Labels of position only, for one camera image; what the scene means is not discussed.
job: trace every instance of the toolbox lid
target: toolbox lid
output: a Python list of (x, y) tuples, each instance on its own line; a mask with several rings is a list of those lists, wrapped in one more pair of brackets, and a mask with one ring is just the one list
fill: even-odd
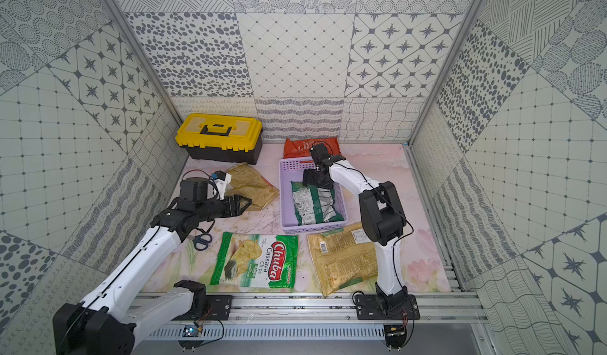
[(214, 146), (249, 152), (255, 148), (262, 123), (252, 117), (190, 114), (177, 131), (179, 146)]

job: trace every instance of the green chip bag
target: green chip bag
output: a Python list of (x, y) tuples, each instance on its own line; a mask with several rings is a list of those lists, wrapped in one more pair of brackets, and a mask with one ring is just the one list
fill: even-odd
[(295, 216), (299, 225), (343, 221), (333, 205), (335, 189), (321, 189), (314, 185), (304, 186), (291, 182)]
[(211, 285), (292, 288), (297, 248), (297, 235), (224, 232)]

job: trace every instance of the ventilation grille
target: ventilation grille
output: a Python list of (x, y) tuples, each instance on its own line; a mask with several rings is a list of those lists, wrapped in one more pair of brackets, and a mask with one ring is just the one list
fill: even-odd
[[(322, 339), (383, 339), (383, 326), (379, 324), (352, 325), (225, 325), (222, 340), (251, 340), (257, 338), (272, 340), (322, 340)], [(186, 325), (168, 324), (154, 331), (147, 340), (212, 340), (221, 337), (222, 327), (216, 323), (205, 325), (202, 336), (182, 338)]]

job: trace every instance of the yellow toolbox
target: yellow toolbox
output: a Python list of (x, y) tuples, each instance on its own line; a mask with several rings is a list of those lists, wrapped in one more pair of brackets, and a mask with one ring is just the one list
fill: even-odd
[(175, 140), (193, 159), (256, 164), (262, 123), (252, 117), (190, 114)]

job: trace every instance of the toolbox handle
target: toolbox handle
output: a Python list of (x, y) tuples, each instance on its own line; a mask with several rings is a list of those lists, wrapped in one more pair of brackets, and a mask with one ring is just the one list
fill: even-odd
[(201, 134), (207, 135), (218, 135), (218, 136), (229, 136), (232, 131), (232, 126), (225, 124), (204, 124), (202, 127)]

